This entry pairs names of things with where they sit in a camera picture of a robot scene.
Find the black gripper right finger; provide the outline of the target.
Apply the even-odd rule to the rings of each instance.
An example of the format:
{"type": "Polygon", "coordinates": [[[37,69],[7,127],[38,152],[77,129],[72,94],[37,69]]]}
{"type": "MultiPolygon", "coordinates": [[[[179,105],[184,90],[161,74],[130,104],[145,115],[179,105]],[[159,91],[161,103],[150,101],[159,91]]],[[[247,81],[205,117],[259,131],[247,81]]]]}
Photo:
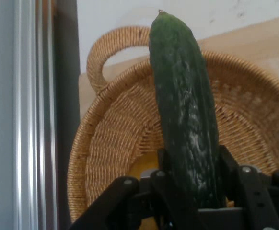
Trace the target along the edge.
{"type": "Polygon", "coordinates": [[[248,230],[279,230],[279,169],[271,176],[258,167],[238,164],[224,146],[219,146],[223,189],[244,214],[248,230]]]}

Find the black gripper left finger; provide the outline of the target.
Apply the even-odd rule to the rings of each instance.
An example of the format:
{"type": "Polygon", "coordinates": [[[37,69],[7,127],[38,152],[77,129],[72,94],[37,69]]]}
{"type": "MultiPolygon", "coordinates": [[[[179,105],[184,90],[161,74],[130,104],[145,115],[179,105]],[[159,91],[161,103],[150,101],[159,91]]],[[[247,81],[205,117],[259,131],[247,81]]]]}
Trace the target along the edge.
{"type": "Polygon", "coordinates": [[[184,205],[169,175],[169,156],[158,150],[159,169],[140,180],[116,178],[70,226],[71,230],[137,230],[153,217],[160,230],[186,228],[184,205]]]}

